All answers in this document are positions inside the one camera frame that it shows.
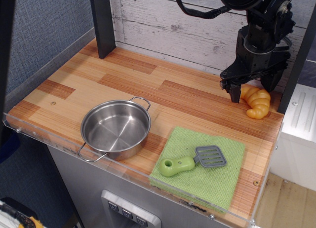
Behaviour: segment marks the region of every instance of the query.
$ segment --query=control panel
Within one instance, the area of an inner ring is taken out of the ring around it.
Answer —
[[[107,190],[102,191],[101,199],[104,209],[120,213],[142,227],[161,228],[161,221],[157,216]]]

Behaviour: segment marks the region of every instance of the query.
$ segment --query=toy spatula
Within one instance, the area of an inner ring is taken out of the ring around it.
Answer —
[[[217,167],[226,165],[226,159],[218,146],[197,147],[196,156],[185,156],[181,159],[163,159],[159,164],[159,170],[166,177],[173,176],[182,171],[192,170],[196,163],[202,166]]]

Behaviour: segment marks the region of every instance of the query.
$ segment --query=metal pan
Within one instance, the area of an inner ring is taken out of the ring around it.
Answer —
[[[142,99],[147,109],[133,102]],[[81,136],[85,143],[78,154],[87,162],[97,162],[104,156],[114,160],[129,158],[140,151],[151,127],[148,114],[150,102],[143,97],[104,102],[90,110],[81,123]],[[96,160],[83,158],[80,151],[88,144],[102,156]]]

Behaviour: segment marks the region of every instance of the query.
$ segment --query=pot handle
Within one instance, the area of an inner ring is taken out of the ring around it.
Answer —
[[[109,153],[106,152],[104,155],[100,156],[98,159],[96,160],[88,160],[86,158],[83,158],[83,156],[81,155],[80,151],[82,150],[82,148],[84,147],[85,143],[79,148],[78,154],[81,157],[81,159],[85,160],[86,162],[97,162],[98,160],[100,160],[101,158],[103,158],[104,156],[108,155]]]
[[[149,107],[150,107],[149,101],[146,100],[146,99],[143,98],[143,97],[140,97],[140,96],[134,96],[134,97],[133,97],[132,99],[130,99],[129,101],[133,101],[135,98],[137,98],[137,99],[142,99],[142,100],[146,101],[146,102],[148,103],[148,107],[147,107],[146,111],[148,111],[148,109],[149,109]]]

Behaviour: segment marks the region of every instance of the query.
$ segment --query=green towel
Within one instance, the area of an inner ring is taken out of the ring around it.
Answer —
[[[205,168],[197,163],[193,170],[180,172],[171,177],[165,177],[160,173],[158,165],[162,159],[182,158],[187,155],[194,157],[196,147],[210,145],[217,145],[221,149],[227,161],[225,166]],[[150,175],[151,185],[211,209],[219,206],[228,210],[238,180],[244,149],[244,144],[228,138],[176,127]],[[212,207],[202,200],[216,206]]]

